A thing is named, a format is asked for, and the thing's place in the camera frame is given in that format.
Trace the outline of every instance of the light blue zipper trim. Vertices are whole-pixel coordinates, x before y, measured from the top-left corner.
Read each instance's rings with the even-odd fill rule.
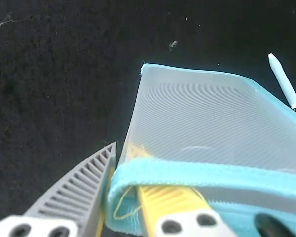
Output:
[[[216,186],[256,190],[296,199],[296,174],[223,164],[137,158],[119,166],[111,180],[106,203],[106,225],[109,228],[129,234],[141,234],[138,214],[122,221],[113,219],[113,213],[125,189],[136,185]],[[252,221],[254,212],[261,210],[261,208],[255,207],[255,209],[250,210],[245,205],[210,204],[214,210],[217,209],[218,213],[232,228],[240,232],[243,228],[249,228],[250,231],[255,233],[249,222]],[[130,213],[136,207],[135,196],[129,196],[124,200],[118,215]],[[289,220],[288,226],[295,230],[296,215],[276,212],[276,214],[279,213],[285,220]]]

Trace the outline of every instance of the black fabric background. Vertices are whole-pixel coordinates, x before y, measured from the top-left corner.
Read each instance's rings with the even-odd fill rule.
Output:
[[[296,0],[6,0],[4,19],[0,219],[102,146],[120,152],[143,62],[247,76],[286,103],[272,52],[296,89]]]

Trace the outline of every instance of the blue fabric edge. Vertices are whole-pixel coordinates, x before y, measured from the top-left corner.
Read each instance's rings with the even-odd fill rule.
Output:
[[[106,203],[105,218],[106,224],[110,229],[135,235],[141,234],[138,231],[128,232],[127,228],[124,229],[123,225],[119,227],[114,226],[115,220],[112,218],[112,213],[114,213],[116,209],[116,200],[120,199],[125,188],[149,184],[199,187],[222,186],[226,188],[257,190],[296,199],[296,174],[242,166],[174,162],[157,158],[137,158],[119,166],[112,178]],[[220,207],[217,212],[222,218],[225,217],[226,219],[232,220],[233,216],[239,213],[231,213],[230,209],[228,209],[231,205],[233,208],[239,206],[231,203],[213,203],[213,208],[215,210],[215,206]],[[261,209],[259,207],[242,205],[242,208],[244,207],[247,209],[253,208],[255,211]],[[134,208],[135,207],[127,208],[126,212],[129,213]],[[296,215],[281,212],[281,217],[285,220],[289,220],[290,223],[292,223],[289,226],[296,230],[296,225],[294,225]],[[138,220],[132,221],[133,226],[138,228]],[[239,222],[231,222],[229,224],[239,231],[244,228]]]

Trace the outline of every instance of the yellow thread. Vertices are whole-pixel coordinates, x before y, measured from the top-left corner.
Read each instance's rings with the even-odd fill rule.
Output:
[[[200,199],[202,199],[203,202],[206,202],[204,196],[196,188],[192,188],[192,190],[200,197]]]
[[[117,216],[117,212],[119,211],[119,208],[120,208],[120,206],[122,205],[122,202],[123,202],[125,196],[128,194],[128,192],[129,192],[132,188],[133,188],[133,186],[130,186],[130,187],[129,187],[129,188],[123,193],[122,197],[120,198],[120,200],[119,200],[119,202],[118,202],[118,204],[117,204],[117,207],[116,207],[116,209],[115,209],[114,215],[113,215],[113,218],[114,218],[115,220],[124,220],[124,219],[126,219],[126,218],[128,218],[128,217],[130,217],[130,216],[135,215],[135,214],[136,214],[136,213],[142,208],[141,206],[139,206],[139,207],[137,207],[133,212],[127,213],[127,214],[125,214],[125,215],[123,215],[123,216]]]
[[[126,197],[126,195],[128,194],[128,192],[133,188],[134,186],[130,186],[126,189],[126,191],[123,193],[122,197],[120,198],[117,206],[116,206],[116,209],[115,209],[115,212],[114,212],[114,215],[113,215],[113,218],[115,220],[124,220],[130,216],[134,216],[142,207],[139,206],[137,207],[134,211],[130,212],[130,213],[127,213],[123,216],[117,216],[117,213],[120,209],[120,206],[122,205],[123,201],[124,201],[124,198]],[[203,195],[196,189],[196,188],[192,188],[192,190],[199,196],[199,198],[206,203],[206,200],[204,199]]]

